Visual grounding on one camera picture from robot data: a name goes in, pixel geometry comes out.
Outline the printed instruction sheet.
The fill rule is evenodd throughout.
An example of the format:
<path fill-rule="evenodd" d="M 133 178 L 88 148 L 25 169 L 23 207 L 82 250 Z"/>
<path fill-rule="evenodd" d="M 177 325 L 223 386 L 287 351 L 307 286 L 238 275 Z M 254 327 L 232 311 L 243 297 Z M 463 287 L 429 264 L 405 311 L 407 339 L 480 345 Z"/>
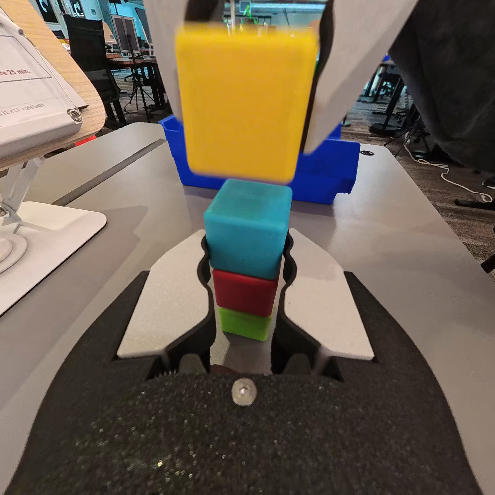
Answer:
<path fill-rule="evenodd" d="M 85 106 L 1 10 L 1 159 L 76 134 Z"/>

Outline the blue plastic bin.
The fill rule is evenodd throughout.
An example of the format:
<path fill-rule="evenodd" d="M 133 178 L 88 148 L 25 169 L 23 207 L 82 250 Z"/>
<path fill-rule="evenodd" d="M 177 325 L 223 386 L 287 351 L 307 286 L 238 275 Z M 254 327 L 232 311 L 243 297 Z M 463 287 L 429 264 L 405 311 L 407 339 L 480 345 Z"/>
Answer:
<path fill-rule="evenodd" d="M 174 115 L 159 121 L 182 185 L 220 189 L 225 180 L 194 174 L 188 164 L 183 125 Z M 342 125 L 310 154 L 298 158 L 295 176 L 288 185 L 293 199 L 331 205 L 337 194 L 350 194 L 356 182 L 360 144 L 341 139 Z"/>

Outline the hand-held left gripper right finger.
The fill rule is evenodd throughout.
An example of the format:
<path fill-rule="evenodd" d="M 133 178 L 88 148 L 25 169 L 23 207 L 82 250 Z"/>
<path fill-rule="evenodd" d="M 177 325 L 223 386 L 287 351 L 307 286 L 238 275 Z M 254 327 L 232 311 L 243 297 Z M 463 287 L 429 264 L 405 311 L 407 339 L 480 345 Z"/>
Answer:
<path fill-rule="evenodd" d="M 302 354 L 310 372 L 325 372 L 333 358 L 372 361 L 374 350 L 343 268 L 294 228 L 283 251 L 283 286 L 271 341 L 271 371 L 283 373 Z"/>

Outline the green cube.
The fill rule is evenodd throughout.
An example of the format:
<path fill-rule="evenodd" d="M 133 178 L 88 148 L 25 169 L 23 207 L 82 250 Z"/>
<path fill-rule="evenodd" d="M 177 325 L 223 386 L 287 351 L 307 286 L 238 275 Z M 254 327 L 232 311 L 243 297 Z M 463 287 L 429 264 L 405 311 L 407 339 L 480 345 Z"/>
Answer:
<path fill-rule="evenodd" d="M 218 307 L 218 312 L 222 332 L 260 342 L 267 340 L 273 317 L 272 314 L 268 317 L 263 317 L 220 306 Z"/>

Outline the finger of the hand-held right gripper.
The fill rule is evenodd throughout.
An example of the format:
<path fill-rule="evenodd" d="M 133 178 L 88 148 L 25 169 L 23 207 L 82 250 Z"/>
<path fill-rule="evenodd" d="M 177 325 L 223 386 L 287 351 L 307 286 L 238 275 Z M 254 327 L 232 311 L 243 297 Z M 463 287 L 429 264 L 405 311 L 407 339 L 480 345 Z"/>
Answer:
<path fill-rule="evenodd" d="M 187 1 L 144 1 L 158 68 L 173 114 L 182 118 L 175 35 L 183 27 Z"/>
<path fill-rule="evenodd" d="M 302 151 L 314 151 L 356 101 L 417 1 L 327 1 L 318 28 Z"/>

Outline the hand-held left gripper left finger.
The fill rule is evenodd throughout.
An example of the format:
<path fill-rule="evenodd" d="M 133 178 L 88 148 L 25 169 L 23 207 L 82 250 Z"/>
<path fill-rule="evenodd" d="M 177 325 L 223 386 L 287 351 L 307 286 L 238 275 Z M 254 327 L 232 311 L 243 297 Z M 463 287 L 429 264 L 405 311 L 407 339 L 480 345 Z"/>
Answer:
<path fill-rule="evenodd" d="M 195 354 L 209 371 L 217 331 L 210 276 L 205 230 L 162 255 L 147 274 L 118 358 L 158 356 L 174 371 L 183 356 Z"/>

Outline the yellow cube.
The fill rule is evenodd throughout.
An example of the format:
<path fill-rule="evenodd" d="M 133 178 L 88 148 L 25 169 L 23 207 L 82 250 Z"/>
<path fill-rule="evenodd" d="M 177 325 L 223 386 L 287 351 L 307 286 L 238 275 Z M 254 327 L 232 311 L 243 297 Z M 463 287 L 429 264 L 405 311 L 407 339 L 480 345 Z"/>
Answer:
<path fill-rule="evenodd" d="M 175 49 L 190 170 L 289 184 L 316 69 L 316 34 L 189 23 L 177 30 Z"/>

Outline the red cube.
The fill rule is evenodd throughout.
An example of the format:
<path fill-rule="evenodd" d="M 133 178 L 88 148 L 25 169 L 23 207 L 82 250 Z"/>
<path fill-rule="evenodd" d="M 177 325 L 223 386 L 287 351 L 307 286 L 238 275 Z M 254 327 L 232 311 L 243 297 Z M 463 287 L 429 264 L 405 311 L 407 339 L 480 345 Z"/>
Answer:
<path fill-rule="evenodd" d="M 260 317 L 272 313 L 278 278 L 273 280 L 213 269 L 216 303 L 221 308 Z"/>

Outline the black floor stand base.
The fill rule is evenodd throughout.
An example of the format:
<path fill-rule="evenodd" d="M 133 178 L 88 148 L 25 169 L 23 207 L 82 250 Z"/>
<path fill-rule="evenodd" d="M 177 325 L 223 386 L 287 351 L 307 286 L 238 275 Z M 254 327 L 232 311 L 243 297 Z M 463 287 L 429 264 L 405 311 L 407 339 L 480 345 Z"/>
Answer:
<path fill-rule="evenodd" d="M 383 123 L 372 124 L 369 127 L 369 131 L 372 134 L 386 137 L 392 136 L 399 129 L 398 127 L 390 127 L 389 124 L 392 117 L 394 116 L 394 110 L 397 103 L 399 102 L 402 91 L 405 88 L 405 83 L 402 76 L 399 74 L 397 67 L 392 61 L 388 61 L 387 63 L 382 62 L 381 66 L 383 67 L 383 71 L 380 73 L 380 79 L 374 93 L 373 103 L 378 102 L 382 90 L 385 89 L 386 84 L 391 85 L 392 92 L 386 110 L 382 113 L 379 113 L 377 111 L 373 113 L 374 115 L 383 115 L 385 117 L 385 120 L 383 121 Z"/>

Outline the light blue cube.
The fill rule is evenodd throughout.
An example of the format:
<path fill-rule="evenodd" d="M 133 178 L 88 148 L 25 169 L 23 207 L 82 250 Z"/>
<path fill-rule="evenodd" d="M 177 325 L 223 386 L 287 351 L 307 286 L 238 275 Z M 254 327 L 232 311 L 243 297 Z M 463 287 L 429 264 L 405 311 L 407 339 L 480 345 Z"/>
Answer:
<path fill-rule="evenodd" d="M 277 278 L 292 198 L 288 186 L 226 180 L 203 216 L 211 267 Z"/>

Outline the black office chair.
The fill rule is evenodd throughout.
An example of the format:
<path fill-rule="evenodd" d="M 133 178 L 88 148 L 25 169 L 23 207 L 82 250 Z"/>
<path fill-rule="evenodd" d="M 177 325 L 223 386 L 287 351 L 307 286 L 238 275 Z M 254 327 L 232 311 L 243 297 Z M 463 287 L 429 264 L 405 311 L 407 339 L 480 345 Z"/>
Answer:
<path fill-rule="evenodd" d="M 100 96 L 107 123 L 117 129 L 127 125 L 120 104 L 120 90 L 106 57 L 103 22 L 64 15 L 71 57 L 93 84 Z"/>

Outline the wooden board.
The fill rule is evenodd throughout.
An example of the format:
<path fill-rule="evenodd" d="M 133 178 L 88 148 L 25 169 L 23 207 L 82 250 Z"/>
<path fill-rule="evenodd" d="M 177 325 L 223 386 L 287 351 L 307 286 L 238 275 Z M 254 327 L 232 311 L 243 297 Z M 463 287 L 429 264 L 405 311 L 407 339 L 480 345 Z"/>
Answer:
<path fill-rule="evenodd" d="M 82 126 L 76 134 L 41 144 L 9 158 L 2 158 L 1 170 L 5 170 L 96 134 L 105 123 L 105 111 L 102 100 L 91 81 L 62 47 L 29 1 L 1 1 L 1 8 L 23 30 L 44 58 L 88 104 L 86 108 L 82 109 Z"/>

